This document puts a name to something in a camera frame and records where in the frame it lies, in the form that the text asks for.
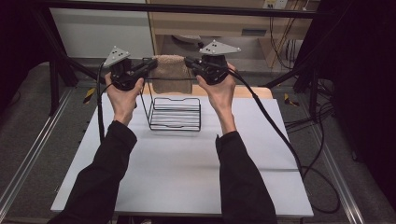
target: hand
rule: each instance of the hand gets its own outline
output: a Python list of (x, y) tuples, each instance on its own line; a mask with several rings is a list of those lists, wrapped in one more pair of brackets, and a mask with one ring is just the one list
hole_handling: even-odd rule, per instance
[(202, 87), (209, 97), (209, 102), (218, 114), (223, 134), (236, 131), (233, 120), (233, 92), (235, 90), (235, 81), (231, 75), (228, 75), (222, 82), (216, 85), (207, 85), (204, 78), (197, 76), (198, 84)]
[[(106, 85), (111, 84), (110, 73), (105, 75)], [(128, 126), (132, 119), (132, 113), (136, 105), (136, 97), (143, 88), (143, 78), (139, 78), (130, 91), (120, 91), (113, 85), (107, 88), (107, 96), (110, 99), (114, 111), (114, 120)]]

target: black cable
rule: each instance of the black cable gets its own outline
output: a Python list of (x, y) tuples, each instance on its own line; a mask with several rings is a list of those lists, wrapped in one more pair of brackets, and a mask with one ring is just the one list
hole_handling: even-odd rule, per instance
[(100, 92), (100, 77), (102, 73), (102, 68), (103, 65), (105, 64), (105, 61), (102, 61), (102, 63), (99, 66), (98, 73), (96, 76), (96, 103), (98, 106), (98, 124), (99, 124), (99, 139), (100, 142), (102, 143), (103, 140), (105, 139), (105, 125), (103, 123), (103, 108), (102, 108), (102, 92)]
[(340, 196), (339, 196), (339, 194), (338, 194), (338, 192), (337, 192), (337, 190), (336, 190), (334, 184), (333, 184), (328, 178), (326, 178), (326, 176), (324, 176), (321, 172), (319, 172), (318, 170), (316, 170), (315, 168), (312, 167), (312, 166), (315, 164), (315, 162), (318, 160), (318, 157), (320, 156), (321, 151), (322, 151), (323, 146), (324, 146), (324, 131), (323, 131), (323, 124), (322, 124), (322, 120), (321, 120), (321, 114), (322, 114), (322, 111), (321, 111), (321, 110), (322, 110), (323, 108), (325, 108), (325, 106), (327, 106), (328, 104), (330, 104), (330, 102), (324, 104), (324, 105), (320, 108), (320, 111), (319, 111), (319, 113), (318, 113), (319, 125), (320, 125), (320, 129), (322, 130), (322, 138), (321, 138), (321, 143), (320, 143), (319, 152), (317, 153), (317, 156), (313, 159), (313, 161), (309, 164), (309, 166), (304, 166), (304, 168), (306, 168), (306, 171), (305, 171), (304, 173), (302, 173), (303, 166), (302, 166), (301, 163), (300, 163), (300, 159), (299, 159), (297, 153), (295, 152), (294, 148), (292, 147), (292, 145), (290, 144), (290, 142), (287, 140), (287, 138), (285, 137), (285, 135), (277, 128), (276, 124), (275, 124), (274, 121), (271, 119), (271, 117), (269, 116), (268, 112), (265, 110), (264, 106), (262, 105), (262, 102), (260, 101), (260, 99), (259, 99), (259, 97), (257, 96), (257, 94), (253, 91), (253, 89), (250, 88), (250, 86), (246, 83), (246, 81), (245, 81), (244, 79), (242, 79), (242, 77), (241, 77), (236, 71), (234, 71), (234, 70), (231, 69), (231, 68), (227, 68), (226, 70), (227, 70), (227, 72), (228, 72), (229, 74), (231, 74), (233, 77), (235, 77), (235, 78), (237, 78), (238, 80), (240, 80), (240, 81), (247, 87), (247, 89), (250, 91), (250, 93), (251, 93), (252, 96), (253, 96), (253, 99), (256, 101), (258, 107), (260, 108), (260, 110), (262, 111), (262, 113), (264, 114), (264, 116), (267, 118), (268, 122), (273, 126), (273, 128), (276, 130), (276, 132), (279, 134), (279, 136), (282, 138), (282, 140), (283, 140), (283, 141), (285, 142), (285, 144), (288, 146), (288, 148), (289, 148), (291, 154), (294, 156), (294, 159), (296, 160), (296, 164), (297, 164), (297, 167), (298, 167), (298, 169), (299, 169), (299, 172), (300, 172), (300, 174), (302, 175), (303, 181), (304, 181), (304, 179), (305, 179), (307, 173), (308, 173), (310, 170), (312, 170), (312, 171), (314, 171), (315, 173), (317, 173), (318, 175), (320, 175), (320, 176), (332, 187), (332, 189), (334, 190), (334, 192), (335, 192), (335, 194), (336, 194), (336, 197), (337, 197), (337, 205), (336, 205), (336, 207), (335, 207), (333, 210), (324, 210), (324, 209), (320, 209), (320, 208), (314, 206), (313, 204), (311, 204), (312, 207), (313, 207), (314, 209), (318, 210), (318, 211), (321, 212), (321, 213), (333, 214), (333, 213), (337, 212), (337, 211), (339, 210), (339, 208), (340, 208), (341, 201), (340, 201)]
[(323, 106), (320, 107), (319, 113), (318, 113), (318, 123), (319, 123), (319, 127), (320, 127), (320, 131), (322, 133), (321, 139), (320, 139), (320, 147), (319, 147), (319, 151), (316, 155), (316, 157), (311, 161), (311, 163), (308, 166), (305, 166), (305, 172), (303, 174), (303, 181), (305, 180), (306, 175), (308, 174), (309, 171), (314, 171), (315, 173), (317, 173), (318, 175), (320, 175), (334, 190), (335, 195), (337, 197), (337, 205), (335, 206), (335, 208), (333, 210), (324, 210), (324, 209), (320, 209), (316, 206), (314, 206), (313, 204), (312, 207), (316, 210), (318, 210), (321, 213), (325, 213), (325, 214), (333, 214), (335, 212), (338, 211), (338, 209), (340, 208), (340, 196), (335, 188), (335, 186), (332, 184), (332, 182), (326, 178), (326, 176), (324, 176), (321, 172), (319, 172), (318, 170), (316, 170), (315, 168), (313, 168), (314, 164), (316, 163), (316, 161), (318, 160), (319, 156), (321, 155), (322, 151), (323, 151), (323, 146), (324, 146), (324, 128), (323, 128), (323, 123), (322, 123), (322, 119), (321, 119), (321, 110), (323, 109), (323, 107), (327, 104), (330, 104), (330, 102), (324, 104)]
[(335, 188), (335, 185), (332, 183), (332, 181), (330, 181), (326, 176), (324, 176), (324, 174), (322, 174), (317, 169), (311, 167), (310, 170), (315, 172), (320, 177), (322, 177), (322, 179), (324, 179), (332, 187), (332, 190), (334, 190), (334, 193), (335, 193), (335, 197), (337, 197), (337, 205), (332, 210), (324, 210), (324, 209), (318, 208), (317, 206), (315, 206), (315, 205), (313, 205), (311, 203), (312, 208), (314, 208), (315, 210), (317, 210), (317, 211), (319, 211), (321, 213), (325, 213), (325, 214), (334, 214), (334, 213), (336, 213), (341, 207), (341, 200), (340, 200), (340, 194), (338, 193), (337, 189)]
[(300, 159), (296, 153), (296, 151), (294, 150), (293, 146), (291, 145), (291, 143), (288, 141), (288, 139), (286, 138), (286, 136), (279, 130), (279, 128), (276, 126), (276, 124), (274, 123), (274, 121), (272, 120), (271, 116), (268, 114), (268, 112), (265, 110), (264, 106), (262, 105), (262, 101), (260, 100), (259, 96), (257, 96), (257, 94), (253, 91), (253, 89), (250, 88), (250, 86), (246, 83), (246, 81), (244, 79), (242, 79), (242, 77), (239, 75), (238, 72), (234, 71), (231, 68), (220, 68), (221, 70), (223, 70), (224, 72), (227, 72), (228, 74), (231, 74), (231, 76), (235, 77), (236, 79), (240, 80), (249, 90), (249, 92), (251, 93), (253, 99), (256, 101), (257, 106), (259, 107), (260, 111), (264, 114), (265, 118), (268, 120), (268, 122), (271, 124), (271, 126), (274, 128), (274, 130), (276, 131), (276, 133), (280, 136), (280, 138), (282, 138), (283, 142), (285, 142), (286, 146), (288, 146), (291, 154), (293, 155), (296, 164), (297, 164), (297, 168), (300, 172), (300, 175), (303, 174), (302, 171), (302, 166), (300, 163)]

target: handheld controller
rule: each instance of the handheld controller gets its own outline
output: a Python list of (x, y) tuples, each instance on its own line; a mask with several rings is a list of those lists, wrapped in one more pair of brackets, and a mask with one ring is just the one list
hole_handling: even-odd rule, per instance
[(241, 51), (240, 48), (234, 48), (213, 40), (212, 43), (200, 49), (204, 55), (201, 59), (185, 57), (184, 63), (195, 76), (200, 75), (208, 85), (216, 85), (222, 82), (228, 75), (228, 64), (224, 54)]
[(142, 63), (133, 66), (132, 60), (128, 59), (128, 51), (117, 47), (110, 52), (104, 66), (110, 67), (112, 84), (121, 91), (130, 91), (134, 88), (137, 80), (149, 76), (149, 71), (156, 68), (156, 59), (143, 58)]

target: black jacket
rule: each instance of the black jacket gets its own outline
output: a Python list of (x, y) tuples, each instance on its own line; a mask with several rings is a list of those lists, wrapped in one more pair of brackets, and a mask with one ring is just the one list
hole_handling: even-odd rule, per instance
[[(52, 223), (107, 223), (113, 216), (120, 181), (136, 144), (134, 133), (113, 121), (91, 165), (83, 169), (64, 210)], [(216, 139), (221, 211), (227, 224), (276, 223), (273, 202), (238, 132)]]

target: wall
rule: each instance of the wall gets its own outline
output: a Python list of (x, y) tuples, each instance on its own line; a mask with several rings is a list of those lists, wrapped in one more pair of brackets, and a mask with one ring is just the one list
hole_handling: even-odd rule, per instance
[[(145, 0), (96, 1), (145, 3)], [(106, 58), (114, 46), (131, 52), (132, 58), (153, 55), (146, 12), (53, 8), (51, 13), (70, 57)]]

